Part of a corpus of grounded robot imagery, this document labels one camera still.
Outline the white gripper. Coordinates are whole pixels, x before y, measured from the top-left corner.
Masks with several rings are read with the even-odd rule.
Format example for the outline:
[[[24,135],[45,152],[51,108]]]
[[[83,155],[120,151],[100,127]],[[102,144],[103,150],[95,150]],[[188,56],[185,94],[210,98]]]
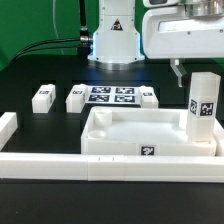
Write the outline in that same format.
[[[171,59],[182,87],[180,59],[224,57],[224,0],[143,0],[143,51],[150,59]]]

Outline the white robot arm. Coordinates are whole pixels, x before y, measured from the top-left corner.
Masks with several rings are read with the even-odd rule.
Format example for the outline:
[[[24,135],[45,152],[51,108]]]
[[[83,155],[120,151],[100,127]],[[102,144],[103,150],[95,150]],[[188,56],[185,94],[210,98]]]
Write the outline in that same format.
[[[224,0],[142,0],[142,30],[135,0],[99,0],[99,26],[88,59],[110,70],[149,59],[168,59],[178,77],[190,58],[224,58]]]

